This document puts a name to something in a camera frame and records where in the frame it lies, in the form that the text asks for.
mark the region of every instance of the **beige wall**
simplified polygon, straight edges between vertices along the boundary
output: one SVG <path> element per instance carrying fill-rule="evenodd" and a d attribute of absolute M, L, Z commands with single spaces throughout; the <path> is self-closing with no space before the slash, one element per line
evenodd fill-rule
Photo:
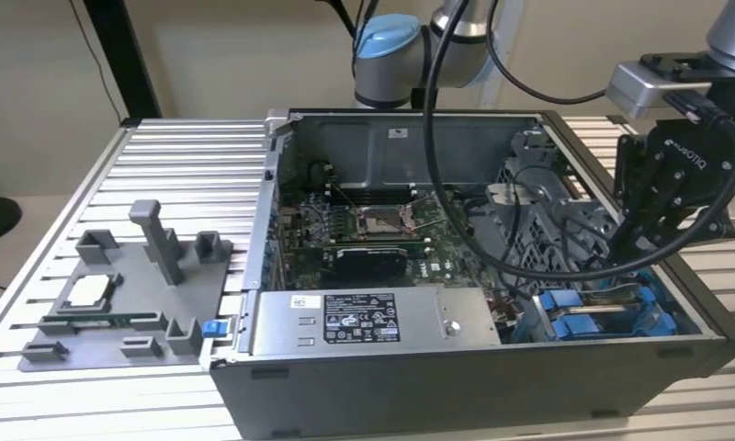
<path fill-rule="evenodd" d="M 0 0 L 0 194 L 63 194 L 116 116 L 65 0 Z"/>
<path fill-rule="evenodd" d="M 379 14 L 427 20 L 439 4 L 384 1 Z M 352 106 L 352 42 L 326 4 L 128 0 L 128 10 L 164 114 L 260 118 L 274 107 Z M 476 94 L 447 91 L 442 104 L 472 107 Z"/>
<path fill-rule="evenodd" d="M 507 0 L 525 1 L 510 69 L 523 83 L 561 96 L 582 96 L 607 85 L 615 63 L 649 52 L 702 51 L 705 35 L 725 0 Z M 569 115 L 605 115 L 617 108 L 603 98 L 555 107 L 509 82 L 503 108 L 555 108 Z"/>

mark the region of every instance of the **blue latch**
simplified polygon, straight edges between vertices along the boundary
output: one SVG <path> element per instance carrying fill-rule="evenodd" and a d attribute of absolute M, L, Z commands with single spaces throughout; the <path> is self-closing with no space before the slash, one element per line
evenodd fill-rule
<path fill-rule="evenodd" d="M 226 337 L 228 334 L 228 322 L 222 322 L 220 320 L 209 320 L 204 323 L 204 327 L 201 328 L 201 335 L 204 338 L 220 338 Z"/>

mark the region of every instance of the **gray plastic bracket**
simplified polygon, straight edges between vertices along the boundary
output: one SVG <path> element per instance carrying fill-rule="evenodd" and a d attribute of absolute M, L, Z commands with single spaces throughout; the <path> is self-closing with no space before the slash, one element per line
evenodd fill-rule
<path fill-rule="evenodd" d="M 199 262 L 203 264 L 216 264 L 228 257 L 217 232 L 199 232 L 193 247 L 196 248 Z"/>
<path fill-rule="evenodd" d="M 28 343 L 24 345 L 23 357 L 31 363 L 43 363 L 45 361 L 65 360 L 67 348 L 60 342 L 53 343 Z"/>
<path fill-rule="evenodd" d="M 155 315 L 148 319 L 132 319 L 131 327 L 136 331 L 165 331 L 169 327 L 169 321 L 163 312 L 155 311 Z"/>
<path fill-rule="evenodd" d="M 185 333 L 180 329 L 177 321 L 172 319 L 165 337 L 175 354 L 199 354 L 201 352 L 204 337 L 201 336 L 201 326 L 196 319 L 191 320 Z"/>
<path fill-rule="evenodd" d="M 76 328 L 71 325 L 71 322 L 45 322 L 44 318 L 40 319 L 37 329 L 47 336 L 76 334 Z"/>
<path fill-rule="evenodd" d="M 140 199 L 133 202 L 128 217 L 131 221 L 143 227 L 144 237 L 147 238 L 147 254 L 153 262 L 157 263 L 160 273 L 167 284 L 179 285 L 183 282 L 183 270 L 177 264 L 177 259 L 183 253 L 176 234 L 168 234 L 163 229 L 160 218 L 160 202 L 152 199 Z"/>
<path fill-rule="evenodd" d="M 156 337 L 125 337 L 120 346 L 123 355 L 128 358 L 135 356 L 160 356 L 163 350 L 157 344 Z"/>
<path fill-rule="evenodd" d="M 109 257 L 104 250 L 119 248 L 109 230 L 87 230 L 76 242 L 76 251 L 88 265 L 108 265 Z"/>

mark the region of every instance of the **black pole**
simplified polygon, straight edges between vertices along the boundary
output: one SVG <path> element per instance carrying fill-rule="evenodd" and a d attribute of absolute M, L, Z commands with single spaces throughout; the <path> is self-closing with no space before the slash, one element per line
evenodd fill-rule
<path fill-rule="evenodd" d="M 123 0 L 84 0 L 131 118 L 161 118 L 156 92 Z"/>

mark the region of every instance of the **white component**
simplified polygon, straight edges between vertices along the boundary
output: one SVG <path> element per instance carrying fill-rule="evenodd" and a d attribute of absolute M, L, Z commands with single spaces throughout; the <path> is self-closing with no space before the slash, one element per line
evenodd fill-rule
<path fill-rule="evenodd" d="M 322 296 L 292 296 L 292 309 L 318 310 L 322 308 Z"/>
<path fill-rule="evenodd" d="M 408 129 L 390 129 L 387 138 L 391 140 L 408 138 Z"/>
<path fill-rule="evenodd" d="M 73 283 L 73 289 L 68 294 L 71 306 L 92 306 L 107 294 L 112 281 L 105 274 L 84 276 Z"/>

